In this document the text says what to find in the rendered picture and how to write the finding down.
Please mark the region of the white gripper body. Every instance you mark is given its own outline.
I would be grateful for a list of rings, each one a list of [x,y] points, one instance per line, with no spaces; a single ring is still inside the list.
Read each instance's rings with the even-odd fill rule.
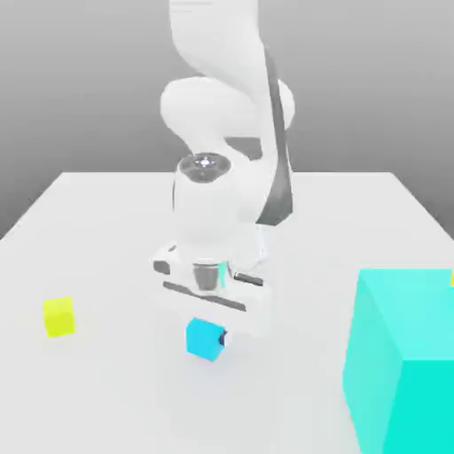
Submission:
[[[164,280],[162,290],[163,304],[180,315],[206,320],[232,333],[261,337],[269,331],[273,298],[266,283],[257,286],[228,278],[225,287],[203,293]]]

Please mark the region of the small blue cube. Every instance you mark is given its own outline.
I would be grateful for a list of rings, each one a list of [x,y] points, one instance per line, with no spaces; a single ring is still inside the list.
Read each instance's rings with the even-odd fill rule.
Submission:
[[[186,350],[213,362],[223,351],[225,333],[222,326],[195,317],[186,326]]]

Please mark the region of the small yellow cube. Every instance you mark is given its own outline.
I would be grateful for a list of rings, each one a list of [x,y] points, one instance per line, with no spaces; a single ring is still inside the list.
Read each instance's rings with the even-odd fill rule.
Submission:
[[[44,301],[43,321],[49,337],[75,333],[75,317],[71,298]]]

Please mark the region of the large cyan box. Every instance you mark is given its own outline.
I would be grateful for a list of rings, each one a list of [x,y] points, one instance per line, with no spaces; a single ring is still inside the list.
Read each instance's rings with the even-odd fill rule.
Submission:
[[[342,388],[361,454],[454,454],[451,272],[359,272]]]

